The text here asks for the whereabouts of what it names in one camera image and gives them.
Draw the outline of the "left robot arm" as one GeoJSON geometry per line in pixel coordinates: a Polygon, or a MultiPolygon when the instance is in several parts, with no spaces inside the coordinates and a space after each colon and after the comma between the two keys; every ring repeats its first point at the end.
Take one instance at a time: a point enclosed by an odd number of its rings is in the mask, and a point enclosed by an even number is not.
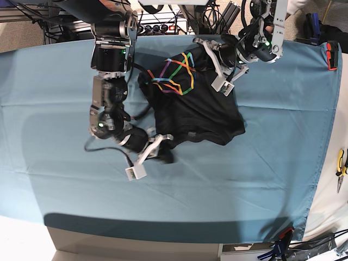
{"type": "Polygon", "coordinates": [[[248,71],[248,63],[274,63],[283,55],[287,1],[250,1],[253,19],[246,23],[246,1],[242,1],[240,18],[243,25],[238,36],[222,34],[223,44],[194,38],[211,57],[217,78],[231,83],[248,71]]]}

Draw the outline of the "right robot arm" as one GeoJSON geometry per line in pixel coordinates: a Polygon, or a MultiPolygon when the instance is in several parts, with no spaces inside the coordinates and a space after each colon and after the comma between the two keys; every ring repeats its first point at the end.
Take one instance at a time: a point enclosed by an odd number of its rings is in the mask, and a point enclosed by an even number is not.
{"type": "Polygon", "coordinates": [[[168,138],[152,136],[131,123],[125,111],[128,96],[126,73],[134,67],[138,15],[127,1],[56,1],[72,16],[91,26],[95,39],[91,68],[97,71],[92,84],[89,131],[92,136],[118,142],[117,151],[129,150],[144,159],[165,164],[174,161],[166,146],[168,138]]]}

